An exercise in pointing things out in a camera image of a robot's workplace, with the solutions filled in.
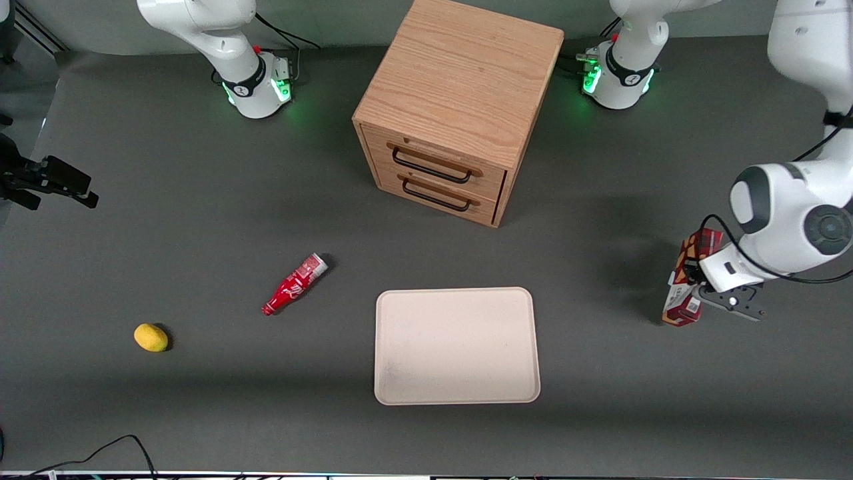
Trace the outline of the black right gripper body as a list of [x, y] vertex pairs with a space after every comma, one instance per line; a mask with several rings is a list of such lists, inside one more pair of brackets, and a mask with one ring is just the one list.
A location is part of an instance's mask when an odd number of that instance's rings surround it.
[[41, 198], [34, 192], [64, 195], [89, 209], [94, 209], [99, 197], [89, 189], [88, 176], [52, 155], [40, 161], [23, 156], [15, 142], [1, 136], [1, 198], [37, 210]]

